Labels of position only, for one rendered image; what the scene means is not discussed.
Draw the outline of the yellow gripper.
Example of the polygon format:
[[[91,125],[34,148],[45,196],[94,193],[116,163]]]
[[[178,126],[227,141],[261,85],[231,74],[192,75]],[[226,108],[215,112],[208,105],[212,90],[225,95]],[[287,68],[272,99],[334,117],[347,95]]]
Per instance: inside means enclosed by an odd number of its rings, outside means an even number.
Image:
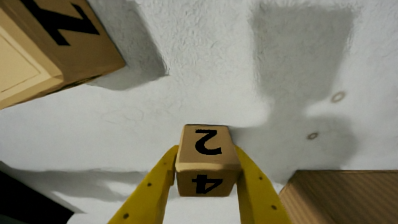
[[[234,146],[242,165],[235,182],[240,224],[293,224],[268,177]],[[107,224],[163,224],[178,148],[174,145],[162,156]]]

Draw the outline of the brown cardboard box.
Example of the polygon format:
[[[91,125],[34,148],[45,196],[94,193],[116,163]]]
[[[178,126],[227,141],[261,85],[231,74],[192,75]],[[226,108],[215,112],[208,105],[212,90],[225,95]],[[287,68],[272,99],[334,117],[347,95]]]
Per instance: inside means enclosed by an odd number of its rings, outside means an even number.
[[[398,224],[398,170],[300,170],[278,196],[293,224]]]

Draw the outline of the brown cube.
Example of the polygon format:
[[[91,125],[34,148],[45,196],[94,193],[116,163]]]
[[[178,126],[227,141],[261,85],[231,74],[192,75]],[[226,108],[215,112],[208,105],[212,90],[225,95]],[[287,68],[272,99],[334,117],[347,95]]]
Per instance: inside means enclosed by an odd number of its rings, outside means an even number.
[[[242,165],[226,126],[184,125],[175,167],[180,197],[229,197]]]
[[[0,0],[0,110],[123,67],[86,0]]]

